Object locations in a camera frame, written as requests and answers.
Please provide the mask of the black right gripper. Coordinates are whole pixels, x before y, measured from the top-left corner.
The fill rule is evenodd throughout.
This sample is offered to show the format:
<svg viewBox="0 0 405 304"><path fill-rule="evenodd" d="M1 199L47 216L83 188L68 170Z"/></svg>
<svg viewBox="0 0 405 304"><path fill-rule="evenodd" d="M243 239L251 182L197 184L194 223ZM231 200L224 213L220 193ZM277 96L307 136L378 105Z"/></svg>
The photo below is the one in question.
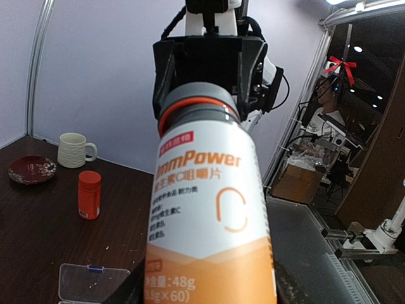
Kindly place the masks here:
<svg viewBox="0 0 405 304"><path fill-rule="evenodd" d="M183 36L169 37L153 45L155 81L154 117L160 118L164 99L180 85L207 82L237 94L240 121L249 114L249 98L257 67L263 63L267 43L259 37Z"/></svg>

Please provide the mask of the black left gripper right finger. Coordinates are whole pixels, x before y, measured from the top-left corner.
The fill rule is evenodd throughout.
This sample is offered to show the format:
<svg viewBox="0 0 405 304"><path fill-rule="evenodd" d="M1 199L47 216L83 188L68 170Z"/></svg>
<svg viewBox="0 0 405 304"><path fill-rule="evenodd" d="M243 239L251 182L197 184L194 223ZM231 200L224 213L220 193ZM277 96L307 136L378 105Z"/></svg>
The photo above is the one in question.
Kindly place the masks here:
<svg viewBox="0 0 405 304"><path fill-rule="evenodd" d="M299 284L287 269L274 257L277 303L310 304L315 303L304 287Z"/></svg>

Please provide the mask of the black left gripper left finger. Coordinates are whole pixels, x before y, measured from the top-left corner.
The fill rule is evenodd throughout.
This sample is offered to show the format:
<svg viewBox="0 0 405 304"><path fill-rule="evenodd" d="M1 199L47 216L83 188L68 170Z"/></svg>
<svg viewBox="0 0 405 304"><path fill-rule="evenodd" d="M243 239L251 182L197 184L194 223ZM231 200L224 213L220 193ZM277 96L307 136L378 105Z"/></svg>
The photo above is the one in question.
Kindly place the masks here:
<svg viewBox="0 0 405 304"><path fill-rule="evenodd" d="M146 259L143 258L116 291L104 300L104 304L143 304L145 266Z"/></svg>

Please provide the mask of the grey bottle cap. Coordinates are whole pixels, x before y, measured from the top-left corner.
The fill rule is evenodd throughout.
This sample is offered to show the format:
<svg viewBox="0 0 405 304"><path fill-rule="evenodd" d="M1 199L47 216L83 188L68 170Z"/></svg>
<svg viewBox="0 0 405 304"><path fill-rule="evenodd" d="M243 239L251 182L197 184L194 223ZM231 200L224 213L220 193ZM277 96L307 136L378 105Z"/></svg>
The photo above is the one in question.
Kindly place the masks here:
<svg viewBox="0 0 405 304"><path fill-rule="evenodd" d="M163 98L158 120L161 120L161 117L170 106L187 98L211 98L220 101L228 106L230 111L232 111L237 119L240 120L237 104L232 95L226 89L208 82L191 82L180 85L169 92L168 95Z"/></svg>

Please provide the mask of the clear plastic pill organizer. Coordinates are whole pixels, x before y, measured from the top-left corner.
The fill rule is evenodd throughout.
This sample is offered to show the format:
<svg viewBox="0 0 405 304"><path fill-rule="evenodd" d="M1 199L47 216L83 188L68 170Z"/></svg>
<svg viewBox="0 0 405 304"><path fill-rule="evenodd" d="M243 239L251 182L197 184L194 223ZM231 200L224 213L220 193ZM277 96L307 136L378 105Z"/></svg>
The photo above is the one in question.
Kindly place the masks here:
<svg viewBox="0 0 405 304"><path fill-rule="evenodd" d="M129 275L127 269L63 263L59 267L59 302L102 303Z"/></svg>

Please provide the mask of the grey capped vitamin bottle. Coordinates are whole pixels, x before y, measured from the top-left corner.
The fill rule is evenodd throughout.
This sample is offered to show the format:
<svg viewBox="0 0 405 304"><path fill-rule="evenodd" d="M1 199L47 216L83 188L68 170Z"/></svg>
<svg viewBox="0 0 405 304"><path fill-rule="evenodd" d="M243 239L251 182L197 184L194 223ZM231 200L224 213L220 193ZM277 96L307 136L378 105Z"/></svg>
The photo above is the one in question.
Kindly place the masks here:
<svg viewBox="0 0 405 304"><path fill-rule="evenodd" d="M256 147L229 110L176 112L156 161L145 303L276 303Z"/></svg>

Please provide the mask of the orange pill bottle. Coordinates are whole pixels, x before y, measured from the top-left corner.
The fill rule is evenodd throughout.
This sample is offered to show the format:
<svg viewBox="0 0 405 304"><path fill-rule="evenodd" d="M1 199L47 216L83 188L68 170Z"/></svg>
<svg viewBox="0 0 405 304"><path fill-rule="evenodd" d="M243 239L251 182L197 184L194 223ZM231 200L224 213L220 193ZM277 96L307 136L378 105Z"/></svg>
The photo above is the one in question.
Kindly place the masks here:
<svg viewBox="0 0 405 304"><path fill-rule="evenodd" d="M101 206L101 175L86 170L78 176L78 214L86 220L98 218Z"/></svg>

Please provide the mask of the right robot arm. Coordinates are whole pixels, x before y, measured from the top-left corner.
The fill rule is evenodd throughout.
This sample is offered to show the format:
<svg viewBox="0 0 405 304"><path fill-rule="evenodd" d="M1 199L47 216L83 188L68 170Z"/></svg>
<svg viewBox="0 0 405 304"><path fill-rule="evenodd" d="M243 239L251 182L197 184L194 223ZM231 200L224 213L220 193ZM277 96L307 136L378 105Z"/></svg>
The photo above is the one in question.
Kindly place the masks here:
<svg viewBox="0 0 405 304"><path fill-rule="evenodd" d="M154 116L163 135L173 116L195 105L225 107L238 122L269 112L284 75L271 63L267 43L254 36L169 37L153 46Z"/></svg>

